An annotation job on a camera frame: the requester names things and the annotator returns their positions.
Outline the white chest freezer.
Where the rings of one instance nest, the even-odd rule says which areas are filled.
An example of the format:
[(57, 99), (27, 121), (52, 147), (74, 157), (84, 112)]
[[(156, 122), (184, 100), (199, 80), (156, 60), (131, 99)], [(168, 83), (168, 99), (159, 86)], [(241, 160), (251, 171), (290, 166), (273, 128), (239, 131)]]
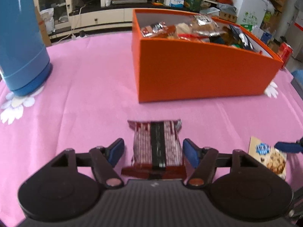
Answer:
[(236, 23), (260, 27), (266, 13), (273, 15), (274, 6), (268, 0), (232, 0), (236, 8)]

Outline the beige chocolate cookie packet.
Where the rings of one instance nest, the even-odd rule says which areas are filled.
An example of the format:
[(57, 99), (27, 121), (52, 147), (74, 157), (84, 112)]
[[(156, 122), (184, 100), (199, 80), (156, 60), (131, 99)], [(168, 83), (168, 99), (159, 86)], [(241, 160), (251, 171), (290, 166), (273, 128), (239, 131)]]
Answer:
[(251, 136), (248, 154), (278, 175), (281, 179), (286, 180), (286, 153)]

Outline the dark blue snack packet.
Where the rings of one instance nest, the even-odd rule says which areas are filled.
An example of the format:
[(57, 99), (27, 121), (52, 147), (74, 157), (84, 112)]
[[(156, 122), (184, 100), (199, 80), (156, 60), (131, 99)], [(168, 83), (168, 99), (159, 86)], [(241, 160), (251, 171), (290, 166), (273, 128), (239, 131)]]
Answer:
[(252, 45), (248, 36), (237, 26), (230, 25), (234, 39), (238, 42), (241, 48), (255, 52), (255, 48)]

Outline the brown chocolate bar packet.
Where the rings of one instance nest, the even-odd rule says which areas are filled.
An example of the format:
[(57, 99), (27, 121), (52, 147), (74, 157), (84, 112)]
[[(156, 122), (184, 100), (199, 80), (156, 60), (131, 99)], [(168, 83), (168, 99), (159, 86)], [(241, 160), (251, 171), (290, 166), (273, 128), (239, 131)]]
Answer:
[(143, 37), (155, 37), (168, 30), (165, 22), (157, 22), (141, 28), (141, 35)]

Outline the red soda can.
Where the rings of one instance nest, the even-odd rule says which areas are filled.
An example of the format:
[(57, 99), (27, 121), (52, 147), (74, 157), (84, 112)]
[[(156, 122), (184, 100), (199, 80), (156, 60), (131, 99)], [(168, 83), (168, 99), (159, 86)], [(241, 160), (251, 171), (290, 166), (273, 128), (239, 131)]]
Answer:
[(283, 66), (281, 67), (281, 69), (284, 69), (290, 57), (293, 55), (293, 49), (288, 43), (283, 42), (280, 44), (277, 55), (283, 61)]

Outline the orange storage box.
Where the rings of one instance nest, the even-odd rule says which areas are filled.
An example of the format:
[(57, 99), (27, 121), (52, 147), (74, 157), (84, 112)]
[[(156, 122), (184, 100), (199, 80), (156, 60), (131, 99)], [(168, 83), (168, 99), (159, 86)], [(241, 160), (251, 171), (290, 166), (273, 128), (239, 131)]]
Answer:
[(252, 33), (254, 51), (217, 43), (150, 38), (143, 27), (186, 21), (191, 13), (168, 9), (133, 10), (133, 65), (141, 103), (261, 95), (283, 61)]

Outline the pink floral tablecloth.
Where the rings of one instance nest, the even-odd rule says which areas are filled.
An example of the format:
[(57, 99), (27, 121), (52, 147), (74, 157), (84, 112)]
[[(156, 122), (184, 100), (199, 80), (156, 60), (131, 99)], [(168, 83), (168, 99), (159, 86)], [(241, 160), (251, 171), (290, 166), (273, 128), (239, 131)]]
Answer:
[(1, 220), (24, 219), (17, 192), (33, 173), (64, 149), (78, 153), (123, 138), (130, 163), (129, 120), (180, 119), (180, 139), (221, 153), (247, 150), (250, 138), (274, 145), (302, 137), (302, 100), (292, 75), (279, 72), (277, 98), (265, 95), (138, 103), (130, 33), (71, 40), (48, 48), (53, 71), (41, 91), (12, 103), (1, 83)]

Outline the dark red wafer packet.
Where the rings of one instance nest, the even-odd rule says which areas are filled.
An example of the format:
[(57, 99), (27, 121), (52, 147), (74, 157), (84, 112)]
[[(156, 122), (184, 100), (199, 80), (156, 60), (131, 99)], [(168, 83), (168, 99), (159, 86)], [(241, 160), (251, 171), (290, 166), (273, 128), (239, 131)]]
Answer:
[(179, 131), (181, 120), (128, 121), (135, 132), (130, 166), (124, 176), (141, 179), (186, 179)]

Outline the red jujube snack bag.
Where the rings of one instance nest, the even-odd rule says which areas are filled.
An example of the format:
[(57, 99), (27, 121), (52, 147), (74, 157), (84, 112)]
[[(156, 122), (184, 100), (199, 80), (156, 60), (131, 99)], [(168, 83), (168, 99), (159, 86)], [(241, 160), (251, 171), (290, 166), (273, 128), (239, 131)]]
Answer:
[(176, 24), (176, 34), (179, 38), (204, 39), (227, 34), (216, 22), (205, 14), (190, 16), (185, 22)]

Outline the blue thermos jug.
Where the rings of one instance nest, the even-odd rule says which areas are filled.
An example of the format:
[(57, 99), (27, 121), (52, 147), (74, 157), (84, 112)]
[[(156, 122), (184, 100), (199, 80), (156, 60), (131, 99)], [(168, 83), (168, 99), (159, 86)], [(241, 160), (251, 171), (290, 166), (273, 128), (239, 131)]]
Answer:
[(33, 0), (1, 0), (1, 76), (8, 89), (25, 96), (51, 72)]

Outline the white tv cabinet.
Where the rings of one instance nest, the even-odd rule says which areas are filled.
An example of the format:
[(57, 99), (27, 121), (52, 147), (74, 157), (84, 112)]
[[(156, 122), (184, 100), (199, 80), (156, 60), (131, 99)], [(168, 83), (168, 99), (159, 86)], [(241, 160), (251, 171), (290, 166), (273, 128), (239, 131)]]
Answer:
[(128, 28), (133, 23), (133, 9), (108, 9), (94, 12), (83, 12), (68, 17), (68, 22), (55, 25), (55, 33), (49, 35), (51, 40), (84, 30)]

